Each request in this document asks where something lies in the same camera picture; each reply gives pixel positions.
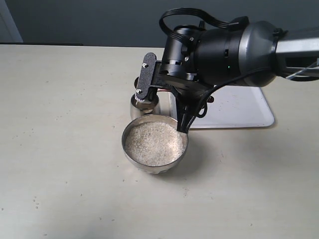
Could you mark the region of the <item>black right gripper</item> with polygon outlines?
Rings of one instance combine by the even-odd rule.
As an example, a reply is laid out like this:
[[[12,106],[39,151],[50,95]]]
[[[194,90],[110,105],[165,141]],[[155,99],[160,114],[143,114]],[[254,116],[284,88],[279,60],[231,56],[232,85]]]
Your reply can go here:
[[[186,36],[191,47],[169,37],[161,69],[169,75],[156,74],[152,83],[173,93],[177,130],[188,133],[212,86],[239,76],[239,31],[195,25],[179,25],[174,31]]]

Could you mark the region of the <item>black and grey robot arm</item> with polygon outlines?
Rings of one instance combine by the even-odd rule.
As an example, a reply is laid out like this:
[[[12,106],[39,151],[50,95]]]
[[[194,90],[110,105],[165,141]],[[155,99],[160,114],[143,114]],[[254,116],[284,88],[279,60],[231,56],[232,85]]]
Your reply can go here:
[[[319,78],[319,30],[284,31],[246,17],[225,28],[180,25],[167,37],[158,76],[172,89],[177,130],[188,132],[222,87],[263,87],[276,76],[307,82]]]

